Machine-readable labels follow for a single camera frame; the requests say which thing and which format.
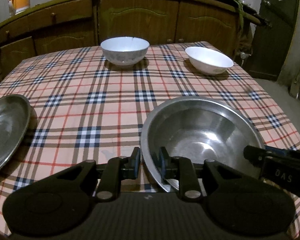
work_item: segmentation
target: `white ceramic bowl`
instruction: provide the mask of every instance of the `white ceramic bowl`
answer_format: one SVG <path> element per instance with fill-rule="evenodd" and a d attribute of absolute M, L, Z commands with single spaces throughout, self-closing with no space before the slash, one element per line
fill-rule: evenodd
<path fill-rule="evenodd" d="M 144 58 L 149 42 L 135 37 L 117 37 L 101 42 L 104 56 L 119 67 L 131 67 Z"/>
<path fill-rule="evenodd" d="M 217 75 L 233 66 L 233 61 L 221 52 L 202 47 L 186 48 L 191 64 L 207 75 Z"/>

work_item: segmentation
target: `stainless steel bowl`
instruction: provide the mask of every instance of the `stainless steel bowl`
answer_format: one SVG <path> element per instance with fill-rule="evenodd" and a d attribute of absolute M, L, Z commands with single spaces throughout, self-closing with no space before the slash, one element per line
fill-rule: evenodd
<path fill-rule="evenodd" d="M 21 143 L 30 121 L 30 104 L 22 95 L 0 98 L 0 169 Z"/>
<path fill-rule="evenodd" d="M 190 158 L 193 163 L 214 159 L 257 178 L 260 170 L 243 157 L 247 145 L 264 148 L 262 138 L 242 114 L 210 98 L 181 97 L 168 100 L 148 116 L 141 133 L 141 151 L 156 182 L 167 192 L 178 181 L 161 178 L 152 156 L 165 146 L 170 156 Z"/>

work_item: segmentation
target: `cabinet drawer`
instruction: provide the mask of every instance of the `cabinet drawer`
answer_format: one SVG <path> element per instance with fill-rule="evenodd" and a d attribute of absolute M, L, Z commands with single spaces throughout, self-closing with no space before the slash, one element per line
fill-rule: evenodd
<path fill-rule="evenodd" d="M 1 47 L 0 72 L 2 78 L 8 75 L 24 59 L 36 55 L 32 37 L 15 41 Z"/>
<path fill-rule="evenodd" d="M 28 15 L 31 31 L 54 24 L 92 17 L 92 0 L 74 0 L 57 4 Z"/>
<path fill-rule="evenodd" d="M 29 31 L 26 17 L 17 19 L 0 28 L 0 43 L 6 42 L 11 38 L 27 33 Z"/>
<path fill-rule="evenodd" d="M 38 55 L 66 49 L 95 46 L 92 20 L 60 24 L 42 30 L 34 35 Z"/>

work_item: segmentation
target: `concrete floor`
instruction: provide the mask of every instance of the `concrete floor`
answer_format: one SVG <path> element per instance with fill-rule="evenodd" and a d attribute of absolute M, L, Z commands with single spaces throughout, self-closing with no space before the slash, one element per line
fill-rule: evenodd
<path fill-rule="evenodd" d="M 280 86 L 269 80 L 255 80 L 276 101 L 300 134 L 300 101 L 289 96 L 285 86 Z"/>

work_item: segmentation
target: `table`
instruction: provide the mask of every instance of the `table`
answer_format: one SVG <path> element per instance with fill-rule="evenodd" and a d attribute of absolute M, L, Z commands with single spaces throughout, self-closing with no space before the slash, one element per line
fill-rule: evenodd
<path fill-rule="evenodd" d="M 0 231 L 9 234 L 2 204 L 13 191 L 83 160 L 106 163 L 130 156 L 147 114 L 162 102 L 196 95 L 238 109 L 265 144 L 300 149 L 300 135 L 276 102 L 241 67 L 218 76 L 199 73 L 185 48 L 207 42 L 151 46 L 133 70 L 121 71 L 100 47 L 71 49 L 22 61 L 0 84 L 0 97 L 22 94 L 33 108 L 30 126 L 13 159 L 0 171 Z M 154 192 L 144 166 L 123 191 Z M 300 228 L 300 199 L 290 234 Z"/>

